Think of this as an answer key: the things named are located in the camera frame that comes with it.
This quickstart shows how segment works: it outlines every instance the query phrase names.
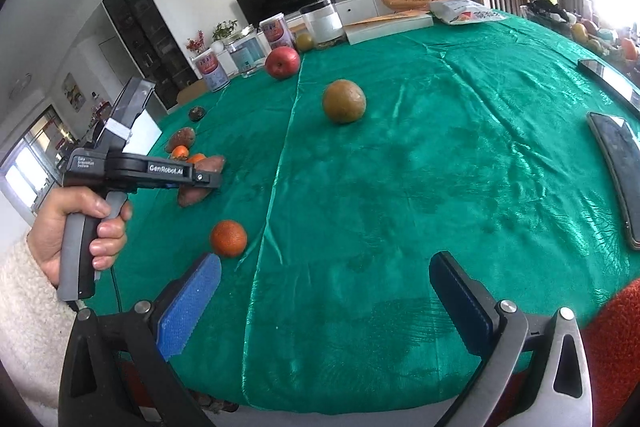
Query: white fleece sleeve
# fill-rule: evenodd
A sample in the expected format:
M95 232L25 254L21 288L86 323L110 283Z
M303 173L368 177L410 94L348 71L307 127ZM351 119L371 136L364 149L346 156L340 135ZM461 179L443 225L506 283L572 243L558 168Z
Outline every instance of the white fleece sleeve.
M62 364L75 318L31 256L26 235L0 255L0 360L41 421L42 409L55 413L58 408Z

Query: metal screw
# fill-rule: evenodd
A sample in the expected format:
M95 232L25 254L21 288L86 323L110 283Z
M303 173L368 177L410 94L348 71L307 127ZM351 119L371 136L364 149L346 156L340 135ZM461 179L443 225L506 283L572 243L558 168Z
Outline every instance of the metal screw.
M500 309L505 313L515 313L518 307L511 301L500 301Z
M91 310L89 308L82 308L79 312L78 312L78 320L79 321L85 321L87 320L89 317L91 317Z
M569 308L560 308L560 316L566 321L572 321L575 318L575 314Z
M136 305L133 306L133 309L136 313L144 315L151 309L151 303L149 301L139 301L136 302Z

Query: small dark fruit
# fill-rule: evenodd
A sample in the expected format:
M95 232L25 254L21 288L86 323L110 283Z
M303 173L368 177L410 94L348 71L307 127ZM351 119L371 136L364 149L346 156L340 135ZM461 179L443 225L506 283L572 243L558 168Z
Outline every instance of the small dark fruit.
M189 111L189 120L199 122L207 114L207 111L201 105L197 105Z

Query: red apple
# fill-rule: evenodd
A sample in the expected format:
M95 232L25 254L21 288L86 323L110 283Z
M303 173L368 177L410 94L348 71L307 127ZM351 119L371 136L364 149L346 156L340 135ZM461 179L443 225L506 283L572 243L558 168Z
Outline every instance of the red apple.
M276 48L267 57L264 69L276 80L285 80L300 71L300 55L286 46Z

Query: finger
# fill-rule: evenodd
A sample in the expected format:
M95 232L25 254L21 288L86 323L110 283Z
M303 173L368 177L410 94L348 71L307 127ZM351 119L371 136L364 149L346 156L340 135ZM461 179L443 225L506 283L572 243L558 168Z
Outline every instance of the finger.
M117 239L94 239L89 245L89 251L94 257L111 257L116 255L127 244L127 235Z
M119 239L125 233L127 225L121 217L110 219L98 225L98 237Z
M125 221L128 221L133 217L133 205L129 200L125 201L123 204L122 209L120 210L120 217Z
M117 255L112 257L94 257L94 270L103 271L110 269L116 262Z
M64 187L54 188L49 192L41 212L52 217L65 217L76 212L93 217L107 217L111 207L90 188Z

